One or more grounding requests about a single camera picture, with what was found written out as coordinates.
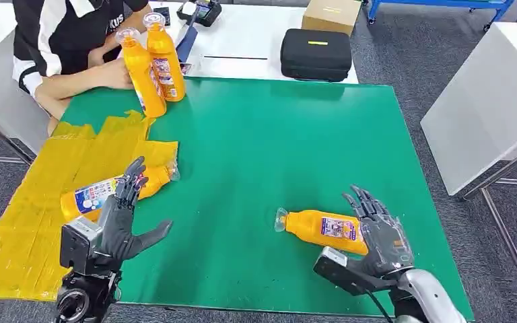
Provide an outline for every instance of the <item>green table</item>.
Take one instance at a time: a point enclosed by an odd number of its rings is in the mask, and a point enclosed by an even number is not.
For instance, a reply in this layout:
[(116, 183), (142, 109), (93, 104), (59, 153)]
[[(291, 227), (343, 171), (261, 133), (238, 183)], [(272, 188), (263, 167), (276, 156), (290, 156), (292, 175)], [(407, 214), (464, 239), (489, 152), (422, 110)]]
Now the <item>green table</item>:
[[(416, 265), (473, 319), (393, 89), (250, 79), (187, 79), (149, 138), (179, 141), (181, 180), (136, 208), (134, 232), (170, 235), (123, 266), (122, 301), (235, 310), (379, 316), (312, 271), (322, 247), (273, 229), (278, 207), (352, 214), (341, 193), (368, 189), (398, 215)], [(100, 130), (139, 110), (132, 91), (97, 89), (63, 121)], [(385, 292), (378, 299), (392, 314)]]

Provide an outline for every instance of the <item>yellow plastic bag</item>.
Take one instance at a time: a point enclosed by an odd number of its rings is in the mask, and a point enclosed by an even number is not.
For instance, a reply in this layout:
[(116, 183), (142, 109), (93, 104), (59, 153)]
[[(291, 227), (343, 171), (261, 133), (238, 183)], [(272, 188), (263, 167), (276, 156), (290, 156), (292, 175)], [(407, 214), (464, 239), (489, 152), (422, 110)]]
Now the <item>yellow plastic bag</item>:
[(177, 142), (145, 140), (150, 122), (135, 111), (110, 116), (97, 136), (88, 124), (58, 125), (0, 219), (0, 298), (56, 299), (68, 273), (59, 264), (63, 192), (122, 174), (140, 155), (147, 166), (175, 161)]

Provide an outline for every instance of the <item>floor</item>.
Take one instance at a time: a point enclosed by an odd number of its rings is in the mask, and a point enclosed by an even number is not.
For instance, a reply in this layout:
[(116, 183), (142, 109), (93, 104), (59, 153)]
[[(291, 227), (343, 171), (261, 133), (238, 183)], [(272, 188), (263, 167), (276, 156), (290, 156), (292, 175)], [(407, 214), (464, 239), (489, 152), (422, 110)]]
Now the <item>floor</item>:
[[(351, 43), (360, 82), (392, 85), (397, 93), (476, 320), (517, 322), (517, 271), (497, 236), (487, 207), (479, 196), (471, 202), (447, 196), (419, 126), (427, 109), (482, 37), (482, 26), (492, 14), (483, 10), (469, 13), (463, 8), (386, 4), (380, 6), (373, 26), (368, 26), (365, 15), (360, 14)], [(0, 214), (25, 171), (24, 166), (0, 164)], [(517, 244), (517, 187), (494, 186), (491, 193)], [(50, 303), (0, 301), (0, 322), (50, 322), (51, 311)], [(107, 322), (384, 320), (117, 305)]]

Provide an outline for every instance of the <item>black carrying case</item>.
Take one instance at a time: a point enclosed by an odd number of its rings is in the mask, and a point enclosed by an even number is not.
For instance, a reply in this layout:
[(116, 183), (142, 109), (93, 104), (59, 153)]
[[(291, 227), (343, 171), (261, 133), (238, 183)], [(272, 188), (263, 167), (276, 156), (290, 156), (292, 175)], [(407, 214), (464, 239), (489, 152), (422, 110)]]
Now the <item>black carrying case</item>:
[(343, 81), (351, 68), (349, 36), (342, 32), (289, 29), (280, 48), (280, 63), (286, 77)]

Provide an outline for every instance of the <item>detergent bottle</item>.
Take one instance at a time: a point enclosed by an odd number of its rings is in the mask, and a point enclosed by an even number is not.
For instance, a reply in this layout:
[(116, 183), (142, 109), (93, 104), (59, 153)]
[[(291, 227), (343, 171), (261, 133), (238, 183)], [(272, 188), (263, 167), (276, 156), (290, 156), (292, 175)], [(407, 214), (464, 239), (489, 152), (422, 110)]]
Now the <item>detergent bottle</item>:
[(147, 51), (153, 60), (153, 68), (167, 101), (181, 101), (185, 96), (185, 82), (173, 39), (165, 31), (166, 18), (157, 12), (143, 17), (147, 28)]
[(157, 118), (166, 113), (163, 91), (151, 68), (151, 56), (138, 41), (139, 32), (124, 28), (116, 33), (116, 40), (122, 45), (122, 53), (135, 92), (148, 118)]
[[(61, 209), (67, 222), (84, 215), (92, 221), (98, 220), (100, 209), (106, 199), (116, 192), (118, 179), (115, 176), (92, 185), (84, 186), (75, 191), (66, 192), (61, 196)], [(170, 180), (179, 180), (177, 165), (148, 167), (140, 178), (148, 177), (148, 181), (139, 191), (139, 199), (154, 195)]]
[(355, 217), (315, 210), (288, 213), (278, 209), (275, 231), (288, 231), (301, 240), (365, 256), (368, 247)]

